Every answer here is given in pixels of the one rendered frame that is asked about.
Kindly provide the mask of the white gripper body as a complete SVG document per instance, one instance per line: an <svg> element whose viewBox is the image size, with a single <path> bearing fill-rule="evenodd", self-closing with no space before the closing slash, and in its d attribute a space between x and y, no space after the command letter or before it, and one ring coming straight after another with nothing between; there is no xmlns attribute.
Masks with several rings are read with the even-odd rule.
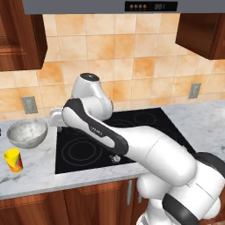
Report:
<svg viewBox="0 0 225 225"><path fill-rule="evenodd" d="M50 110L48 124L50 127L67 127L62 119L61 107L55 107Z"/></svg>

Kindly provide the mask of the grey speckled bowl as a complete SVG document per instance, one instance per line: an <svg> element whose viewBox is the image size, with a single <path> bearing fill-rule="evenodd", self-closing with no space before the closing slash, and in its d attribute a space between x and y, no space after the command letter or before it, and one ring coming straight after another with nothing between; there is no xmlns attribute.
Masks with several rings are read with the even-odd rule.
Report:
<svg viewBox="0 0 225 225"><path fill-rule="evenodd" d="M27 119L11 125L6 135L14 146L22 149L33 149L44 141L47 131L47 123L44 120Z"/></svg>

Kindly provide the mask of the yellow and red cup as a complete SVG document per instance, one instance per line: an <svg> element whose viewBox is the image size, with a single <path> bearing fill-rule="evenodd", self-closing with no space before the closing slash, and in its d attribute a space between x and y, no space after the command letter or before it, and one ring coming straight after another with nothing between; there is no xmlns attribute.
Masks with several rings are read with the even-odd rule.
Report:
<svg viewBox="0 0 225 225"><path fill-rule="evenodd" d="M11 169L12 173L19 173L23 170L23 164L19 149L7 149L4 152L4 159Z"/></svg>

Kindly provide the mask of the black hob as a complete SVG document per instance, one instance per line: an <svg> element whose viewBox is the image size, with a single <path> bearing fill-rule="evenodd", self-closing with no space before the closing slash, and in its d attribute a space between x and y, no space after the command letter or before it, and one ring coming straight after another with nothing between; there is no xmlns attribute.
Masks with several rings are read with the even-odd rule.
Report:
<svg viewBox="0 0 225 225"><path fill-rule="evenodd" d="M114 112L109 120L105 120L105 123L112 127L151 126L167 134L185 147L190 154L195 153L186 138L160 107ZM131 159L125 156L119 156L120 161L115 163L113 161L114 156L113 153L80 130L70 127L57 128L56 174L133 163Z"/></svg>

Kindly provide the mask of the wooden base cupboard door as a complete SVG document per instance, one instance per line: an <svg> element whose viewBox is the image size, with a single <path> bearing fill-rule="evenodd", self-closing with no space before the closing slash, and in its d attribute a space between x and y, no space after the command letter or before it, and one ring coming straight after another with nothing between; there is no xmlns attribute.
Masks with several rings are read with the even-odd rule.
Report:
<svg viewBox="0 0 225 225"><path fill-rule="evenodd" d="M128 180L64 191L69 225L130 225L133 196L127 206Z"/></svg>
<svg viewBox="0 0 225 225"><path fill-rule="evenodd" d="M138 203L138 190L137 190L137 179L134 180L134 197L133 197L133 210L131 215L131 223L130 225L136 225L137 220L139 217L145 212L148 206L148 199L142 198L142 203Z"/></svg>
<svg viewBox="0 0 225 225"><path fill-rule="evenodd" d="M0 200L0 225L69 225L63 191Z"/></svg>

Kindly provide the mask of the grey range hood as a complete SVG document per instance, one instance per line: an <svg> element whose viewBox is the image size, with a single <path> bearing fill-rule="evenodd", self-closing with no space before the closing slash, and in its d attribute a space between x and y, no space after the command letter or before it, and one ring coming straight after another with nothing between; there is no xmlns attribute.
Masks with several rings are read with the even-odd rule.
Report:
<svg viewBox="0 0 225 225"><path fill-rule="evenodd" d="M225 0L22 0L26 14L225 12Z"/></svg>

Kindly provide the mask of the grey wall socket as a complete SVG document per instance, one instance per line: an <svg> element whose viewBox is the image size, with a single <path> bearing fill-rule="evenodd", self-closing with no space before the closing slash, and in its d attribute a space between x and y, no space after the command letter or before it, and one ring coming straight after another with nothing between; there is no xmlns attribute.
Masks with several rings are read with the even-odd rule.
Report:
<svg viewBox="0 0 225 225"><path fill-rule="evenodd" d="M25 110L25 114L34 114L38 112L35 96L22 97L21 99Z"/></svg>
<svg viewBox="0 0 225 225"><path fill-rule="evenodd" d="M194 99L199 96L200 86L201 86L201 83L192 83L189 96L188 96L189 99Z"/></svg>

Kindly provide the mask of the dark wooden wall cupboard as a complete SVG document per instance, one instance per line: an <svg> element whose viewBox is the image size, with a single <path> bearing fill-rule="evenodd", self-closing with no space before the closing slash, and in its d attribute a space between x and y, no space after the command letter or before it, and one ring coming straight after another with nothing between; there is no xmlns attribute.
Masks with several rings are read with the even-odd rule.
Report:
<svg viewBox="0 0 225 225"><path fill-rule="evenodd" d="M208 60L225 60L225 13L181 13L176 43Z"/></svg>
<svg viewBox="0 0 225 225"><path fill-rule="evenodd" d="M47 54L43 16L22 0L0 0L0 72L41 69Z"/></svg>

